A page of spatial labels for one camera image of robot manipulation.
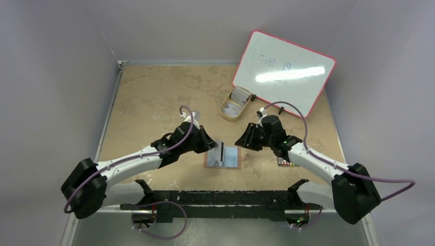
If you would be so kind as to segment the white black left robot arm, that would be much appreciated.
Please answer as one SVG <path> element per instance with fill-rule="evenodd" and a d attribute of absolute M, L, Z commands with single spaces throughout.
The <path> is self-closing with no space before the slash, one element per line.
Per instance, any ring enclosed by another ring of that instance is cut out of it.
<path fill-rule="evenodd" d="M 183 122 L 147 147 L 109 161 L 81 160 L 61 186 L 67 202 L 64 213 L 83 219 L 102 207 L 130 203 L 139 209 L 151 207 L 153 196 L 139 181 L 126 186 L 120 182 L 136 174 L 160 169 L 178 161 L 182 154 L 204 153 L 218 146 L 203 126 Z"/>

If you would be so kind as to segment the stack of credit cards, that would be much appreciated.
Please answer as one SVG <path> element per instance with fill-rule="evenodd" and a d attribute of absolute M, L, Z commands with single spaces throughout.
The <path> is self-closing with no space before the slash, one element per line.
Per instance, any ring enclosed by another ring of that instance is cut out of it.
<path fill-rule="evenodd" d="M 251 97 L 251 92 L 243 87 L 236 86 L 230 93 L 230 100 L 244 106 Z"/>

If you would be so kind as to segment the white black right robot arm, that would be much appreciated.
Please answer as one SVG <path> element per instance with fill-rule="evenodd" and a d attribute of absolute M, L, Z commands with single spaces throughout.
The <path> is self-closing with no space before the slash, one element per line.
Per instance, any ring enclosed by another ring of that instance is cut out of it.
<path fill-rule="evenodd" d="M 288 188 L 288 202 L 296 209 L 307 203 L 334 209 L 349 224 L 356 224 L 381 204 L 380 195 L 367 169 L 352 166 L 319 154 L 303 140 L 288 135 L 276 115 L 249 123 L 235 142 L 241 148 L 260 151 L 270 148 L 276 157 L 296 164 L 315 174 L 325 184 L 301 179 Z"/>

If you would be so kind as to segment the white VIP credit card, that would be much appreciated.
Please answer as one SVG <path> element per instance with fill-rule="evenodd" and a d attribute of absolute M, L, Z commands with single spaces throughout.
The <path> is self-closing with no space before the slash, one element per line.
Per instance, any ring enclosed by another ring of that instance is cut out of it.
<path fill-rule="evenodd" d="M 214 165 L 214 153 L 215 153 L 215 149 L 212 149 L 207 152 L 207 161 L 206 161 L 207 167 L 221 167 L 221 166 Z"/>

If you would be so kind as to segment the pink leather card holder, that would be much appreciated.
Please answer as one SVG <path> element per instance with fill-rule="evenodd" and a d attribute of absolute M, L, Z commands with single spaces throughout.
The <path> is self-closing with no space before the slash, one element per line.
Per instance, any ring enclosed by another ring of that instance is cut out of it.
<path fill-rule="evenodd" d="M 224 162 L 221 167 L 207 167 L 207 152 L 204 158 L 204 168 L 218 168 L 218 169 L 230 169 L 237 170 L 241 168 L 241 149 L 239 147 L 225 147 Z"/>

